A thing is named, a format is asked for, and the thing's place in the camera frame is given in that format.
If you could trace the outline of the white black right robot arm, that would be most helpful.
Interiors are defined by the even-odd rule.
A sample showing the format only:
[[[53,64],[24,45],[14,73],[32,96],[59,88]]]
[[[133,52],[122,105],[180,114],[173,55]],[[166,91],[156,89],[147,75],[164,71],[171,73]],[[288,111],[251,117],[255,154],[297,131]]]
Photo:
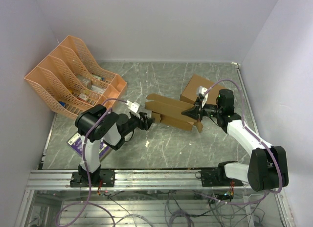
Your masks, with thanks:
[[[221,162],[216,182],[228,185],[233,179],[247,183],[254,191],[278,192],[289,184],[286,151],[273,146],[253,132],[244,119],[234,111],[234,94],[228,89],[219,90],[215,104],[207,103],[207,89],[200,86],[194,106],[182,112],[197,121],[203,117],[216,118],[217,125],[232,136],[250,156],[249,164],[237,161]]]

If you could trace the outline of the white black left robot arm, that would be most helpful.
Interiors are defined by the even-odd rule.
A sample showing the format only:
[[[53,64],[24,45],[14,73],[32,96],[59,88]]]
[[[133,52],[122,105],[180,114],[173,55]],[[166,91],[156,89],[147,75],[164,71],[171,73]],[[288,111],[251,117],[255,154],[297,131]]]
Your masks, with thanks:
[[[113,150],[118,150],[126,142],[125,136],[135,129],[148,130],[154,119],[147,113],[130,112],[117,114],[111,108],[101,104],[80,113],[75,120],[75,126],[81,137],[82,161],[78,166],[78,173],[88,186],[95,186],[100,180],[100,141]]]

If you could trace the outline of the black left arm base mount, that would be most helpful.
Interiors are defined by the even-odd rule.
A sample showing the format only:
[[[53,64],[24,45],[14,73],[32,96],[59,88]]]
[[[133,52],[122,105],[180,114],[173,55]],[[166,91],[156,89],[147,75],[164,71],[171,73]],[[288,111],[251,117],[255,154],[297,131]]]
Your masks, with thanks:
[[[114,187],[115,172],[110,169],[100,169],[91,173],[90,181],[92,187]],[[87,172],[82,171],[73,172],[69,183],[70,187],[89,187],[89,180]]]

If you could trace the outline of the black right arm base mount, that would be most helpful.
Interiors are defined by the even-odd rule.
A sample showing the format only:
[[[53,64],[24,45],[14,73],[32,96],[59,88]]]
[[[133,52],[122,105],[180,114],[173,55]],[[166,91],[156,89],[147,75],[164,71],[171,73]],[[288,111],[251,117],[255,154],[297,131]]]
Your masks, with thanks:
[[[234,182],[235,187],[244,186],[240,180],[227,178],[219,168],[202,169],[200,175],[202,187],[226,187],[231,182]]]

